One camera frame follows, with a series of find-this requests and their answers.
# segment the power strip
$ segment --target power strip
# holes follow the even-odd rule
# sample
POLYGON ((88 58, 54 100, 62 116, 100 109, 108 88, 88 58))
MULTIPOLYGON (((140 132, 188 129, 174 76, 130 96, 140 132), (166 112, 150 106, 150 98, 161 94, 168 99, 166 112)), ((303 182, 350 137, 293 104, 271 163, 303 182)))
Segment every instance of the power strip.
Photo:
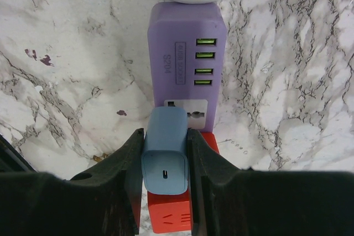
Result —
POLYGON ((189 128, 212 132, 226 37, 213 3, 155 5, 148 30, 155 106, 181 107, 189 128))

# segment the white outlet panel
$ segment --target white outlet panel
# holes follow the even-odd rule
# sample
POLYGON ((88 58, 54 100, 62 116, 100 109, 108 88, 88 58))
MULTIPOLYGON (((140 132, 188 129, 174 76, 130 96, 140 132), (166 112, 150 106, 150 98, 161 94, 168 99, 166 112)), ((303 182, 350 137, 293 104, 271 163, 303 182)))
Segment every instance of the white outlet panel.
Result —
POLYGON ((167 99, 164 106, 176 106, 186 110, 188 114, 188 128, 205 128, 208 101, 206 99, 167 99))

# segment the purple plastic casing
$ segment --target purple plastic casing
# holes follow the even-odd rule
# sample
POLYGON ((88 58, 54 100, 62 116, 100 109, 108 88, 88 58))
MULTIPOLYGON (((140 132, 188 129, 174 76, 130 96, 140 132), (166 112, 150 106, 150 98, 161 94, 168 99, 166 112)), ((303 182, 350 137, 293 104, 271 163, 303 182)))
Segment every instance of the purple plastic casing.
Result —
POLYGON ((226 37, 226 26, 214 3, 155 5, 148 30, 155 107, 167 99, 206 99, 206 122, 200 131, 212 132, 226 37), (197 39, 216 39, 216 45, 196 45, 197 39), (215 52, 215 58, 196 59, 196 52, 215 52), (213 74, 196 75, 195 69, 213 69, 213 74), (194 85, 195 80, 212 80, 212 84, 194 85))

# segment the red plug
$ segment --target red plug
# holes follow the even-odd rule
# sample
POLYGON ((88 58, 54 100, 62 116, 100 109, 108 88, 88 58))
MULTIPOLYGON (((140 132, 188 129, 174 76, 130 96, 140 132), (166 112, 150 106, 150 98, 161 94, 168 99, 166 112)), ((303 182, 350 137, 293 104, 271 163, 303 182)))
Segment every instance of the red plug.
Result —
MULTIPOLYGON (((208 145, 217 153, 213 133, 201 133, 208 145)), ((176 196, 155 195, 148 192, 148 208, 154 233, 191 230, 189 191, 176 196)))

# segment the marble surface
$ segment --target marble surface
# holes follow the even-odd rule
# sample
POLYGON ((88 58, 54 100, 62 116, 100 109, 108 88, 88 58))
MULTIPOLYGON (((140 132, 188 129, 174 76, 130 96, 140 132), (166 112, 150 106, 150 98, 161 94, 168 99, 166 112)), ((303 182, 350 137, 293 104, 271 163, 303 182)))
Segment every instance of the marble surface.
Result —
MULTIPOLYGON (((160 1, 0 0, 0 133, 37 170, 68 179, 146 127, 160 1)), ((218 5, 221 154, 240 168, 354 171, 353 0, 218 5)), ((154 235, 146 193, 140 232, 154 235)))

